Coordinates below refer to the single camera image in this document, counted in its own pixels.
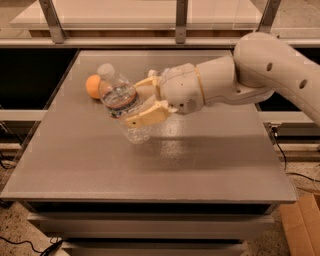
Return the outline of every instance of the table surface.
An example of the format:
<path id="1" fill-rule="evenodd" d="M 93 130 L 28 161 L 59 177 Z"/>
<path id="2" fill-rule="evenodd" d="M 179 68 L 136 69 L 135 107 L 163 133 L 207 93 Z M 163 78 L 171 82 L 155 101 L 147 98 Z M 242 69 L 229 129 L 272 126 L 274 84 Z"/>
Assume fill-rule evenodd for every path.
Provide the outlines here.
<path id="1" fill-rule="evenodd" d="M 132 82 L 149 69 L 228 51 L 82 51 L 1 198 L 45 201 L 293 202 L 296 194 L 254 105 L 215 104 L 155 126 L 131 144 L 85 81 L 112 63 Z"/>
<path id="2" fill-rule="evenodd" d="M 173 29 L 176 21 L 175 0 L 56 0 L 54 5 L 65 29 L 141 26 Z M 257 28 L 261 17 L 261 13 L 250 0 L 189 0 L 189 28 L 251 29 Z M 47 29 L 38 1 L 10 24 L 13 27 Z"/>

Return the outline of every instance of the cable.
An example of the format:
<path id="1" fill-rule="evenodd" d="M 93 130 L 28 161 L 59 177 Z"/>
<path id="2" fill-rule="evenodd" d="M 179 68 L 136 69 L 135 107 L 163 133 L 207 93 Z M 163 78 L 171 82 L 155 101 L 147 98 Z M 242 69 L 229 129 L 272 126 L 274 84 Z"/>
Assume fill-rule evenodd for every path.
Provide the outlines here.
<path id="1" fill-rule="evenodd" d="M 0 166 L 5 169 L 5 170 L 9 170 L 9 169 L 13 169 L 15 166 L 13 165 L 9 165 L 9 166 L 5 166 L 5 164 L 2 162 L 2 160 L 6 160 L 6 161 L 10 161 L 15 163 L 14 161 L 11 161 L 9 158 L 5 157 L 2 152 L 0 151 L 0 156 L 2 157 L 2 159 L 0 159 Z"/>
<path id="2" fill-rule="evenodd" d="M 47 249 L 45 249 L 45 250 L 40 254 L 40 256 L 49 256 L 50 253 L 58 250 L 58 249 L 61 247 L 61 245 L 62 245 L 63 242 L 64 242 L 64 240 L 60 240 L 59 242 L 50 245 Z"/>
<path id="3" fill-rule="evenodd" d="M 284 171 L 287 169 L 287 157 L 286 154 L 283 152 L 282 148 L 280 147 L 278 141 L 277 141 L 277 137 L 278 137 L 278 132 L 277 132 L 277 128 L 276 127 L 271 127 L 270 129 L 270 134 L 272 135 L 274 142 L 276 143 L 277 147 L 279 148 L 282 156 L 283 156 L 283 160 L 284 160 Z"/>
<path id="4" fill-rule="evenodd" d="M 49 256 L 52 252 L 54 252 L 54 251 L 56 251 L 57 249 L 59 249 L 59 248 L 61 247 L 62 243 L 64 242 L 64 240 L 60 240 L 60 241 L 58 241 L 58 242 L 50 245 L 47 249 L 45 249 L 43 252 L 41 252 L 41 251 L 36 250 L 36 249 L 34 248 L 34 246 L 33 246 L 33 243 L 32 243 L 31 241 L 28 241 L 28 240 L 22 241 L 22 242 L 12 242 L 12 241 L 10 241 L 10 240 L 2 237 L 2 236 L 0 236 L 0 239 L 6 241 L 6 242 L 9 243 L 9 244 L 13 244 L 13 245 L 21 245 L 21 244 L 28 243 L 28 244 L 30 244 L 32 250 L 33 250 L 34 252 L 36 252 L 36 253 L 39 253 L 40 256 Z"/>
<path id="5" fill-rule="evenodd" d="M 313 181 L 313 182 L 320 182 L 320 180 L 317 180 L 317 179 L 316 179 L 316 175 L 314 176 L 314 178 L 311 178 L 311 177 L 308 177 L 308 176 L 306 176 L 306 175 L 303 175 L 303 174 L 297 173 L 297 172 L 286 172 L 286 174 L 288 174 L 288 175 L 300 176 L 300 177 L 306 178 L 306 179 L 308 179 L 308 180 L 311 180 L 311 181 Z"/>
<path id="6" fill-rule="evenodd" d="M 6 242 L 7 242 L 7 243 L 9 243 L 9 244 L 13 244 L 13 245 L 21 245 L 21 244 L 28 243 L 28 244 L 30 244 L 30 245 L 31 245 L 31 248 L 32 248 L 32 250 L 33 250 L 34 252 L 36 252 L 36 253 L 42 253 L 42 252 L 40 252 L 40 251 L 36 250 L 36 249 L 34 248 L 34 246 L 33 246 L 33 243 L 32 243 L 32 242 L 30 242 L 30 241 L 28 241 L 28 240 L 26 240 L 26 241 L 22 241 L 22 242 L 12 242 L 12 241 L 10 241 L 10 240 L 8 240 L 8 239 L 6 239 L 6 238 L 2 237 L 2 236 L 0 236 L 0 239 L 2 239 L 2 240 L 4 240 L 4 241 L 6 241 Z"/>

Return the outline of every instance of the water bottle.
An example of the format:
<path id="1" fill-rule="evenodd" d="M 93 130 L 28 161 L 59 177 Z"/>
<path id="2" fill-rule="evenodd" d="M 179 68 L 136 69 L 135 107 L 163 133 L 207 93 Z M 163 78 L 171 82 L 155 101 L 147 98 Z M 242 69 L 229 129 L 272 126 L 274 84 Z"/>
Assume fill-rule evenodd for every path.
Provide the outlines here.
<path id="1" fill-rule="evenodd" d="M 105 105 L 109 116 L 116 120 L 119 128 L 129 141 L 141 144 L 150 138 L 151 126 L 129 128 L 125 119 L 139 112 L 141 99 L 134 85 L 123 75 L 115 72 L 109 63 L 103 64 L 97 70 L 100 76 L 99 96 Z"/>

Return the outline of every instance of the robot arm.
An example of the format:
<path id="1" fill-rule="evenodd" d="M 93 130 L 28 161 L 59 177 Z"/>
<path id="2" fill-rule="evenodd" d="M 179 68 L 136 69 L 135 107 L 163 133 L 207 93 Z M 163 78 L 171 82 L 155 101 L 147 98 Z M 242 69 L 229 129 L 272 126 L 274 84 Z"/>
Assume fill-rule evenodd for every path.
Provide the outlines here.
<path id="1" fill-rule="evenodd" d="M 171 68 L 135 86 L 152 86 L 158 100 L 126 119 L 129 127 L 152 125 L 171 113 L 189 114 L 204 105 L 257 103 L 278 92 L 320 126 L 320 67 L 289 45 L 264 33 L 251 33 L 234 56 Z"/>

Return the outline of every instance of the orange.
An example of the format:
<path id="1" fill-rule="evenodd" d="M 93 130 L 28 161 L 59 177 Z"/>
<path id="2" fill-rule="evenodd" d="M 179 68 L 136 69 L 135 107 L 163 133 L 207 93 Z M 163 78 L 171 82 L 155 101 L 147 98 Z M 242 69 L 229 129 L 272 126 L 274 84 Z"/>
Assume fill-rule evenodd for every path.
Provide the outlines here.
<path id="1" fill-rule="evenodd" d="M 99 83 L 100 77 L 98 75 L 89 76 L 86 82 L 87 93 L 94 99 L 100 99 L 98 92 Z"/>

